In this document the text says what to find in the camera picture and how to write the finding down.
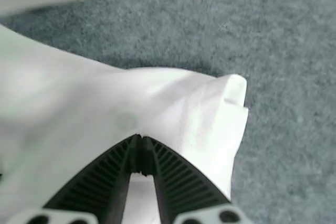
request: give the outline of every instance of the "white plastic panel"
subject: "white plastic panel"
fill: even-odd
[[[10,218],[6,224],[98,224],[93,214],[51,209],[29,209]]]

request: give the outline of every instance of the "black plastic part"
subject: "black plastic part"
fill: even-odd
[[[132,173],[152,175],[162,224],[184,212],[229,203],[197,168],[150,137],[133,135],[100,155],[44,208],[94,214],[100,224],[120,224]]]
[[[230,201],[196,167],[169,147],[145,137],[154,149],[154,176],[161,223],[171,224],[184,212],[217,206]]]
[[[100,155],[56,193],[44,208],[89,212],[99,223],[120,223],[131,176],[130,144],[139,138],[138,135],[131,136]]]

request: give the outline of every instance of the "round hole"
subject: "round hole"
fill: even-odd
[[[48,216],[39,215],[39,216],[35,216],[27,224],[47,224],[48,222],[49,222]]]
[[[187,219],[182,224],[201,224],[201,222],[195,219]]]
[[[239,216],[232,211],[223,211],[219,214],[222,223],[235,223],[239,222]]]
[[[74,220],[70,224],[88,224],[86,220]]]

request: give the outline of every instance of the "white casing edge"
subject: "white casing edge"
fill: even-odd
[[[97,217],[87,212],[52,209],[28,209],[14,215],[6,224],[28,224],[31,220],[38,216],[48,217],[48,224],[71,224],[75,223],[77,220],[81,220],[83,221],[82,223],[85,224],[98,224]]]
[[[239,217],[237,221],[222,221],[220,219],[220,214],[224,211],[229,211],[231,213],[236,214]],[[198,222],[191,222],[187,220],[197,220]],[[176,217],[174,224],[184,224],[184,223],[199,223],[199,224],[253,224],[246,215],[241,211],[238,207],[233,206],[231,204],[223,204],[219,206],[203,208],[197,211],[186,212],[180,214]]]

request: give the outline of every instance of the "carpet floor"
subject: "carpet floor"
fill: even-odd
[[[336,0],[82,0],[0,22],[121,68],[244,76],[233,202],[255,223],[336,223]]]

